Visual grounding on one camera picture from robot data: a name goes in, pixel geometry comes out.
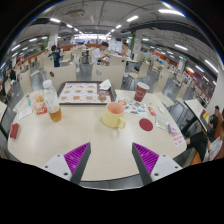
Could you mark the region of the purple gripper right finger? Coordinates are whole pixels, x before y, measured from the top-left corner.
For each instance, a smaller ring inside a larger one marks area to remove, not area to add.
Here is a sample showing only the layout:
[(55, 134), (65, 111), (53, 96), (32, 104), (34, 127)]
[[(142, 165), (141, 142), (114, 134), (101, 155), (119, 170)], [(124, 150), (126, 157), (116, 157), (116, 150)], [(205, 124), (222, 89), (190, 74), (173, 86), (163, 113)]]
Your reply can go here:
[(144, 185), (182, 169), (182, 167), (168, 155), (158, 155), (137, 143), (132, 144), (132, 154)]

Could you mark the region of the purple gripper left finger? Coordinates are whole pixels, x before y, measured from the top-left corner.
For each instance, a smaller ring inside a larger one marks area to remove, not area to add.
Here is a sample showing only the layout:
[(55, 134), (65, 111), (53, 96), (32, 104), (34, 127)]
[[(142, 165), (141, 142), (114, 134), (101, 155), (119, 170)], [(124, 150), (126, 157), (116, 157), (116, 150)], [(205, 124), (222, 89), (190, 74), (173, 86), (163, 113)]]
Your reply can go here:
[(91, 144), (85, 143), (70, 152), (56, 154), (42, 168), (72, 183), (79, 184), (91, 154)]

